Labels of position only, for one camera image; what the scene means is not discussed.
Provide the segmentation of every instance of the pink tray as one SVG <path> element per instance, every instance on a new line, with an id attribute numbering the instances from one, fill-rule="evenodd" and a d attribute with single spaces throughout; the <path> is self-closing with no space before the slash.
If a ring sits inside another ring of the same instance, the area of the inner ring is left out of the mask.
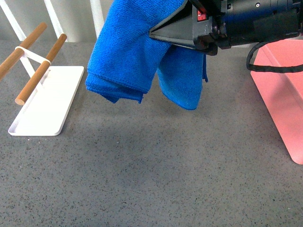
<path id="1" fill-rule="evenodd" d="M 283 40 L 262 47 L 256 65 L 303 64 L 303 40 Z M 303 165 L 303 72 L 251 72 L 258 90 L 295 163 Z"/>

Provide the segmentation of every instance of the white tray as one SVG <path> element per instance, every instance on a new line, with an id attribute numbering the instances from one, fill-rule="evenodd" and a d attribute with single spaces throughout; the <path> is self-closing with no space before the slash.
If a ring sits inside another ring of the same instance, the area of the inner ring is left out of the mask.
<path id="1" fill-rule="evenodd" d="M 60 134 L 84 72 L 83 66 L 51 66 L 15 118 L 12 136 Z"/>

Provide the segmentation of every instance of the wooden rod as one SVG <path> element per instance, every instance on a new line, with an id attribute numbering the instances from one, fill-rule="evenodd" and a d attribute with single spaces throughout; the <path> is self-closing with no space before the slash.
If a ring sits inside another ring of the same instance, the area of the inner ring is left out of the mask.
<path id="1" fill-rule="evenodd" d="M 54 44 L 52 49 L 49 51 L 48 55 L 46 56 L 46 59 L 52 62 L 57 55 L 57 53 L 60 51 L 62 45 L 64 44 L 67 36 L 66 34 L 61 34 L 57 42 Z M 25 102 L 28 100 L 32 92 L 34 91 L 35 87 L 39 83 L 39 81 L 42 79 L 43 75 L 46 73 L 47 69 L 49 68 L 51 64 L 48 61 L 42 62 L 42 64 L 39 66 L 39 68 L 36 70 L 32 78 L 28 81 L 28 83 L 24 86 L 20 94 L 15 99 L 15 102 L 18 105 L 24 105 Z"/>
<path id="2" fill-rule="evenodd" d="M 35 30 L 19 45 L 25 49 L 28 49 L 38 37 L 45 31 L 47 25 L 46 23 L 39 24 Z M 17 61 L 22 57 L 24 51 L 17 48 L 10 54 L 9 57 L 0 65 L 0 82 L 9 72 L 9 70 L 17 63 Z"/>

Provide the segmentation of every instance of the microfiber cloth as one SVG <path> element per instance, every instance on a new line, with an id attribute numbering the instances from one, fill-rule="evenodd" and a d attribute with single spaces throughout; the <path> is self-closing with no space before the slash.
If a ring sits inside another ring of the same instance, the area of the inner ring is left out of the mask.
<path id="1" fill-rule="evenodd" d="M 115 103 L 141 103 L 157 72 L 163 94 L 187 110 L 196 109 L 206 79 L 200 52 L 152 40 L 149 30 L 184 0 L 114 0 L 88 64 L 87 90 Z"/>

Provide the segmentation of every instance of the gray countertop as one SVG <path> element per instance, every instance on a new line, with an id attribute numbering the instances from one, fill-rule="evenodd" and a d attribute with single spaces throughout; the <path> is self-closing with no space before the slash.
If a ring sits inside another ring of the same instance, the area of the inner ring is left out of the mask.
<path id="1" fill-rule="evenodd" d="M 0 41 L 0 62 L 18 44 Z M 93 45 L 66 43 L 53 65 L 86 68 Z M 303 166 L 246 70 L 248 51 L 208 57 L 195 111 L 157 78 L 142 104 L 114 105 L 86 90 L 85 72 L 55 137 L 8 134 L 28 81 L 18 62 L 0 83 L 0 226 L 301 226 Z"/>

